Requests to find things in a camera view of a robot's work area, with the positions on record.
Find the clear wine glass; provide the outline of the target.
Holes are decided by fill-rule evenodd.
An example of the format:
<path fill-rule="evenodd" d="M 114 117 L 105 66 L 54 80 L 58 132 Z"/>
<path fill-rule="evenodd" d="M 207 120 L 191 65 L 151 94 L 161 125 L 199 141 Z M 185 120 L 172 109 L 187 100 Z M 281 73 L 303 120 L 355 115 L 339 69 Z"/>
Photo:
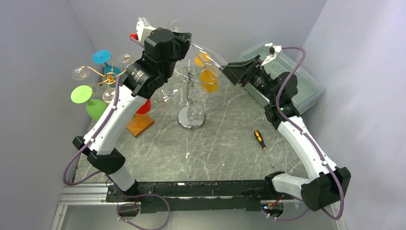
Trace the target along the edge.
<path fill-rule="evenodd" d="M 180 83 L 165 84 L 162 89 L 162 109 L 167 113 L 177 112 L 181 102 Z"/>
<path fill-rule="evenodd" d="M 204 101 L 208 98 L 209 93 L 202 86 L 194 86 L 191 87 L 188 95 L 191 99 L 191 104 L 187 111 L 188 121 L 193 127 L 199 126 L 204 121 Z"/>
<path fill-rule="evenodd" d="M 180 62 L 186 64 L 186 61 L 190 60 L 190 54 L 197 58 L 198 63 L 204 67 L 204 71 L 208 71 L 209 77 L 214 79 L 215 77 L 220 77 L 222 75 L 222 70 L 224 66 L 228 64 L 219 54 L 213 50 L 204 47 L 203 45 L 197 44 L 193 40 L 193 36 L 190 33 L 190 38 L 188 38 L 190 43 L 189 50 L 186 56 Z"/>

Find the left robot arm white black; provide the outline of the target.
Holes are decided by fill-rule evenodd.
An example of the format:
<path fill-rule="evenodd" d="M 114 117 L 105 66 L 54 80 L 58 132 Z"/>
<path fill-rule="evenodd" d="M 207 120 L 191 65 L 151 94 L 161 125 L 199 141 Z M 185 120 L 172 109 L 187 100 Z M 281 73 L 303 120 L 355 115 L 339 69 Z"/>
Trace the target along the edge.
<path fill-rule="evenodd" d="M 138 194 L 138 182 L 125 167 L 125 157 L 115 144 L 134 114 L 154 92 L 168 82 L 177 61 L 185 58 L 192 33 L 157 28 L 144 40 L 140 59 L 128 65 L 118 76 L 115 97 L 96 125 L 85 136 L 73 139 L 78 154 L 84 154 L 98 171 L 109 176 L 119 187 L 119 196 L 132 201 Z"/>

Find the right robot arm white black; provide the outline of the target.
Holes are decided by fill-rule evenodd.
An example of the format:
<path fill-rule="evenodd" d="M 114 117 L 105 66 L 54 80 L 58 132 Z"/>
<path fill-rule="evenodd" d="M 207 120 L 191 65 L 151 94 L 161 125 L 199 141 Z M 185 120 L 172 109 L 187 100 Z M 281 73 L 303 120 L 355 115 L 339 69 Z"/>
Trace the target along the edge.
<path fill-rule="evenodd" d="M 317 211 L 333 203 L 343 204 L 351 174 L 338 167 L 316 143 L 293 104 L 298 93 L 297 66 L 276 78 L 266 72 L 260 56 L 248 61 L 220 65 L 219 70 L 233 84 L 251 86 L 268 103 L 264 106 L 267 120 L 293 147 L 305 167 L 308 177 L 275 172 L 265 177 L 264 194 L 270 199 L 281 193 L 295 196 Z"/>

